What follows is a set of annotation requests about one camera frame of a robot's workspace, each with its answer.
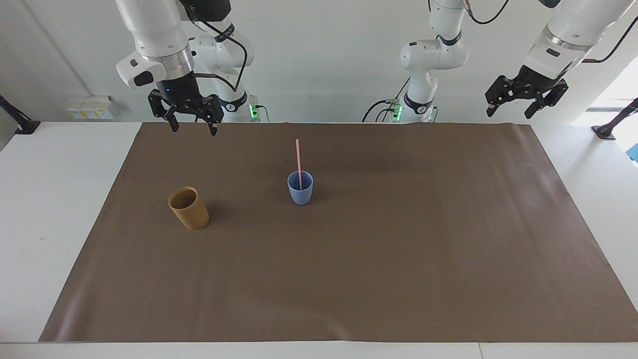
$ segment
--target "cable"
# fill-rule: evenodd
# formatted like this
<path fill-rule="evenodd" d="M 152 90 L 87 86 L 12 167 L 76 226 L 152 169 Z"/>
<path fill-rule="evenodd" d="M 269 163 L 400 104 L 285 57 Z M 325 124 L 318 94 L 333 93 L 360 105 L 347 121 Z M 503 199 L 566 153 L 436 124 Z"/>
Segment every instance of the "cable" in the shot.
<path fill-rule="evenodd" d="M 397 100 L 399 98 L 399 96 L 401 96 L 401 93 L 403 92 L 403 89 L 405 89 L 405 87 L 408 85 L 408 82 L 410 81 L 410 78 L 408 77 L 407 80 L 405 80 L 405 83 L 403 84 L 403 87 L 399 90 L 399 92 L 397 93 L 397 95 L 394 97 L 395 100 Z M 392 104 L 390 104 L 388 106 L 388 110 L 392 109 Z M 386 112 L 383 115 L 383 120 L 381 120 L 381 122 L 385 122 L 385 117 L 388 116 L 388 112 Z"/>
<path fill-rule="evenodd" d="M 620 44 L 623 43 L 623 40 L 627 37 L 627 34 L 629 34 L 629 31 L 632 30 L 632 27 L 635 25 L 636 22 L 638 22 L 638 17 L 636 17 L 634 21 L 632 21 L 631 25 L 629 25 L 629 27 L 627 28 L 623 36 L 620 38 L 620 40 L 618 40 L 618 43 L 616 44 L 616 46 L 614 46 L 613 50 L 609 53 L 609 55 L 605 56 L 602 60 L 585 59 L 582 62 L 588 63 L 588 64 L 599 64 L 599 63 L 603 63 L 607 61 L 616 52 L 616 50 L 618 50 L 618 47 L 620 47 Z"/>
<path fill-rule="evenodd" d="M 266 108 L 266 106 L 264 105 L 257 105 L 255 106 L 256 109 L 264 109 L 266 110 L 266 120 L 268 121 L 268 123 L 271 122 L 271 117 L 268 115 L 268 109 Z"/>
<path fill-rule="evenodd" d="M 379 118 L 381 117 L 381 114 L 382 114 L 382 113 L 384 113 L 384 112 L 385 112 L 385 114 L 388 114 L 388 112 L 394 112 L 394 110 L 391 110 L 391 109 L 381 110 L 381 112 L 379 112 L 379 114 L 378 114 L 378 115 L 376 115 L 376 120 L 375 120 L 375 122 L 379 122 Z"/>
<path fill-rule="evenodd" d="M 191 12 L 191 14 L 193 15 L 194 18 L 197 19 L 197 21 L 201 22 L 202 24 L 206 25 L 206 27 L 208 27 L 209 29 L 215 31 L 218 34 L 223 34 L 219 29 L 217 29 L 216 27 L 214 27 L 213 25 L 210 25 L 207 21 L 204 21 L 202 19 L 200 19 L 197 14 Z M 241 65 L 241 70 L 239 70 L 239 76 L 237 76 L 237 83 L 235 84 L 235 86 L 231 86 L 230 83 L 228 81 L 225 81 L 226 84 L 228 84 L 230 86 L 230 89 L 233 90 L 233 92 L 237 92 L 237 89 L 239 89 L 239 83 L 241 82 L 241 77 L 244 75 L 244 69 L 246 68 L 246 63 L 248 62 L 248 50 L 246 50 L 246 47 L 243 46 L 243 44 L 235 39 L 233 39 L 232 37 L 227 37 L 227 40 L 230 40 L 231 42 L 235 43 L 237 46 L 241 47 L 241 49 L 244 51 L 244 63 Z"/>
<path fill-rule="evenodd" d="M 224 82 L 226 85 L 228 85 L 230 89 L 233 89 L 233 85 L 228 80 L 224 79 L 222 76 L 217 75 L 216 73 L 195 73 L 194 75 L 195 77 L 200 77 L 204 79 L 218 79 Z"/>
<path fill-rule="evenodd" d="M 434 118 L 432 119 L 432 123 L 436 122 L 436 118 L 438 117 L 438 107 L 434 106 L 434 108 L 432 109 L 432 112 L 436 111 L 436 113 L 434 114 Z"/>
<path fill-rule="evenodd" d="M 371 111 L 372 111 L 375 107 L 377 107 L 377 106 L 379 106 L 379 105 L 381 105 L 381 104 L 383 104 L 383 103 L 386 103 L 386 102 L 387 102 L 387 100 L 381 100 L 381 101 L 377 101 L 377 102 L 375 102 L 375 104 L 374 104 L 374 105 L 370 106 L 370 108 L 367 110 L 366 114 L 363 116 L 363 120 L 361 120 L 361 122 L 366 122 L 367 115 L 369 115 L 369 114 L 370 114 L 370 112 L 371 112 Z"/>
<path fill-rule="evenodd" d="M 489 19 L 488 21 L 479 21 L 474 17 L 474 13 L 472 12 L 472 8 L 470 7 L 470 2 L 467 1 L 466 3 L 466 9 L 468 10 L 468 14 L 470 15 L 471 19 L 474 20 L 474 22 L 476 22 L 479 25 L 487 25 L 490 22 L 496 20 L 496 18 L 498 18 L 501 13 L 503 12 L 503 10 L 505 10 L 505 7 L 507 6 L 507 3 L 509 3 L 510 0 L 505 0 L 505 3 L 503 3 L 503 6 L 501 7 L 500 10 L 498 10 L 498 13 L 496 13 L 496 15 L 494 15 L 493 18 Z"/>

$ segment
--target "black clamp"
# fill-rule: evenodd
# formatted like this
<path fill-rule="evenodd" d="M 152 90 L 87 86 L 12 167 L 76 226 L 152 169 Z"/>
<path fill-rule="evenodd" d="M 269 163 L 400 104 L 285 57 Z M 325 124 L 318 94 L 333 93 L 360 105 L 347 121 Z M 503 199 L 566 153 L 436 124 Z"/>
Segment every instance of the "black clamp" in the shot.
<path fill-rule="evenodd" d="M 514 79 L 500 75 L 485 93 L 488 103 L 487 115 L 494 116 L 500 105 L 517 99 L 534 100 L 525 110 L 525 118 L 530 119 L 538 110 L 554 107 L 563 97 L 569 86 L 563 79 L 548 79 L 523 67 Z"/>
<path fill-rule="evenodd" d="M 15 131 L 16 135 L 31 135 L 35 132 L 36 128 L 40 125 L 40 121 L 35 121 L 29 116 L 25 115 L 22 111 L 15 108 L 9 101 L 5 100 L 0 95 L 0 108 L 4 109 L 6 113 L 11 116 L 17 123 L 18 129 Z"/>
<path fill-rule="evenodd" d="M 175 118 L 176 112 L 181 114 L 194 114 L 198 119 L 203 119 L 208 123 L 209 130 L 213 136 L 217 134 L 217 124 L 220 123 L 224 117 L 224 112 L 221 109 L 217 95 L 189 98 L 181 102 L 169 103 L 162 97 L 159 90 L 153 89 L 151 93 L 149 93 L 148 99 L 153 115 L 167 121 L 173 132 L 177 132 L 179 129 L 179 123 L 177 122 L 177 118 Z M 168 110 L 164 108 L 162 101 L 169 104 L 170 107 Z"/>
<path fill-rule="evenodd" d="M 592 130 L 596 133 L 599 139 L 602 140 L 615 140 L 616 138 L 611 133 L 616 126 L 618 126 L 624 119 L 629 116 L 633 116 L 638 113 L 638 98 L 636 98 L 629 106 L 625 107 L 620 113 L 611 120 L 610 123 L 607 123 L 602 126 L 593 126 Z"/>

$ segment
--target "electrical outlet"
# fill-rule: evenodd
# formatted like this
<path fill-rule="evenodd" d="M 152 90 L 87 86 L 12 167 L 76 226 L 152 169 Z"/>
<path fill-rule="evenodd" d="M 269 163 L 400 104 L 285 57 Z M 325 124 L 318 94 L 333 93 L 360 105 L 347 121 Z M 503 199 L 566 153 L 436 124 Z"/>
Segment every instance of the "electrical outlet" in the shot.
<path fill-rule="evenodd" d="M 114 119 L 114 106 L 109 96 L 76 98 L 67 111 L 74 119 Z"/>

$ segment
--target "table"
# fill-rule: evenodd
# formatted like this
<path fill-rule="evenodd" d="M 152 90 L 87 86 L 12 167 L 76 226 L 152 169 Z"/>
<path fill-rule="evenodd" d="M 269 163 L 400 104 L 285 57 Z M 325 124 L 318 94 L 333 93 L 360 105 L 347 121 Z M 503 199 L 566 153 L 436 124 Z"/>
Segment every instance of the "table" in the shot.
<path fill-rule="evenodd" d="M 44 123 L 32 136 L 14 137 L 0 153 L 0 198 L 4 199 L 0 206 L 0 341 L 37 341 L 139 126 Z M 637 169 L 615 143 L 598 140 L 588 128 L 534 126 L 534 130 L 636 305 Z M 594 358 L 635 356 L 638 343 L 0 344 L 2 357 L 46 353 L 69 358 L 89 352 L 282 357 L 286 351 L 308 358 L 352 353 L 375 358 L 505 358 L 519 353 L 530 358 Z"/>

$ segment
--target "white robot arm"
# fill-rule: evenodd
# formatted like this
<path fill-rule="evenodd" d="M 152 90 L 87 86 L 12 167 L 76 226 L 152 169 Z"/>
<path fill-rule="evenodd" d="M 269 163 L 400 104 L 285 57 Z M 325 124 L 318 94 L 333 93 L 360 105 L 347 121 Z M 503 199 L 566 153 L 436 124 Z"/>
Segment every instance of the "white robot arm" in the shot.
<path fill-rule="evenodd" d="M 401 64 L 410 73 L 410 87 L 401 99 L 402 123 L 426 120 L 438 87 L 432 70 L 449 70 L 465 64 L 468 49 L 461 38 L 463 0 L 434 0 L 429 23 L 435 40 L 411 42 L 401 51 Z"/>
<path fill-rule="evenodd" d="M 199 21 L 213 29 L 211 24 L 227 25 L 219 36 L 211 36 L 211 43 L 224 43 L 231 38 L 241 38 L 233 34 L 234 26 L 226 20 L 230 13 L 230 0 L 179 0 L 186 9 L 190 19 Z M 116 0 L 124 24 L 135 39 L 136 51 L 117 64 L 117 71 L 131 88 L 138 88 L 156 83 L 158 89 L 149 94 L 149 103 L 157 118 L 167 120 L 174 132 L 179 129 L 175 113 L 194 114 L 209 124 L 211 134 L 217 132 L 217 124 L 224 117 L 222 103 L 225 101 L 218 95 L 202 96 L 194 73 L 195 62 L 188 39 L 181 27 L 181 17 L 175 0 Z M 217 65 L 237 66 L 237 46 L 221 46 L 221 50 L 213 52 Z M 253 51 L 245 47 L 246 65 L 252 62 Z M 235 93 L 243 92 L 243 86 L 235 77 L 232 84 L 227 77 L 210 74 L 206 77 L 226 80 L 225 86 L 232 86 L 229 93 L 226 88 L 220 91 L 228 95 L 227 101 L 236 102 Z"/>
<path fill-rule="evenodd" d="M 582 63 L 590 50 L 635 0 L 539 0 L 554 15 L 534 43 L 518 76 L 499 76 L 486 92 L 487 115 L 505 102 L 534 99 L 525 111 L 530 119 L 538 110 L 553 107 L 568 89 L 563 76 Z"/>
<path fill-rule="evenodd" d="M 251 95 L 244 89 L 236 68 L 244 68 L 253 63 L 255 51 L 252 44 L 235 30 L 235 26 L 228 18 L 211 24 L 216 29 L 224 29 L 223 34 L 211 32 L 201 22 L 194 22 L 194 24 L 202 31 L 210 33 L 197 36 L 193 40 L 193 49 L 198 54 L 196 61 L 209 72 L 217 75 L 213 81 L 226 121 L 250 121 L 254 117 L 251 104 L 253 106 L 256 104 L 251 103 Z M 246 49 L 246 54 L 237 42 L 230 41 L 228 38 L 241 43 Z M 236 84 L 237 88 L 231 88 L 227 85 L 228 82 Z"/>

